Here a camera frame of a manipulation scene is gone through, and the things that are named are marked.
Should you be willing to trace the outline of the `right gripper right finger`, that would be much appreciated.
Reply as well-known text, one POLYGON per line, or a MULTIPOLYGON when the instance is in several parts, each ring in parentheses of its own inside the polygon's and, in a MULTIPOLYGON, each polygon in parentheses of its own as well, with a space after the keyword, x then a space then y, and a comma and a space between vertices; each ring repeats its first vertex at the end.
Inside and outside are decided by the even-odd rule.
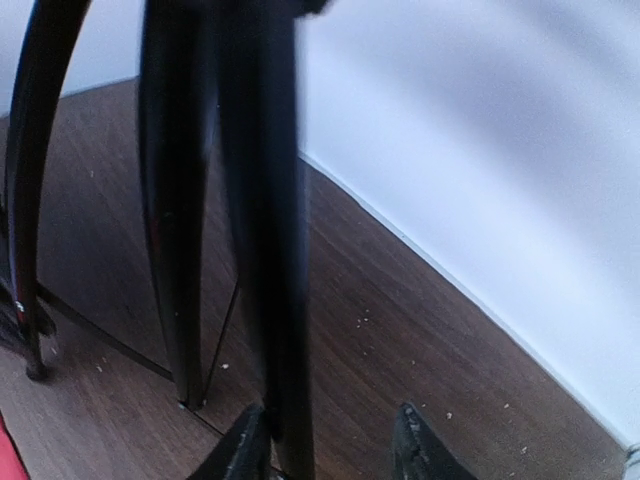
POLYGON ((391 451, 393 479, 475 480, 411 403, 396 414, 391 451))

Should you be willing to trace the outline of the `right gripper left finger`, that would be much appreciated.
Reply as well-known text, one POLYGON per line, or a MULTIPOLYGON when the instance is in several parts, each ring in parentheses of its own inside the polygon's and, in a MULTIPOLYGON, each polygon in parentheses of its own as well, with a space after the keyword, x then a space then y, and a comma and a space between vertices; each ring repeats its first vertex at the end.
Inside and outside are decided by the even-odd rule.
POLYGON ((265 409, 249 405, 197 468, 203 480, 269 479, 271 436, 265 409))

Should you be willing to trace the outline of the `red sheet music page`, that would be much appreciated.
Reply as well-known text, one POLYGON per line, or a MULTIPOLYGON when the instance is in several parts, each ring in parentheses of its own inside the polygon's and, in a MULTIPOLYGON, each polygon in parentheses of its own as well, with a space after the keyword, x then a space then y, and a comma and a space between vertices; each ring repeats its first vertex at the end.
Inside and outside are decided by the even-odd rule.
POLYGON ((31 479, 20 452, 7 429, 3 415, 0 415, 0 479, 31 479))

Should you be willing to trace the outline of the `black music stand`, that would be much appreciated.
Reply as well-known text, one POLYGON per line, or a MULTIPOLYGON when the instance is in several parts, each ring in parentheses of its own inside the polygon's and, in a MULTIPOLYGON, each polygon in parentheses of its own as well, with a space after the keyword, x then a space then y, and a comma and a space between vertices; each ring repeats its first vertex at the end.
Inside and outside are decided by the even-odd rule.
MULTIPOLYGON (((53 307, 86 324, 37 280, 49 138, 88 3, 37 1, 15 77, 1 206, 1 345, 27 376, 47 375, 40 340, 53 307)), ((148 1, 138 87, 138 146, 147 252, 169 367, 182 406, 204 400, 201 241, 206 174, 221 148, 236 296, 261 370, 271 436, 291 479, 315 475, 308 353, 308 238, 298 155, 297 19, 321 1, 148 1)))

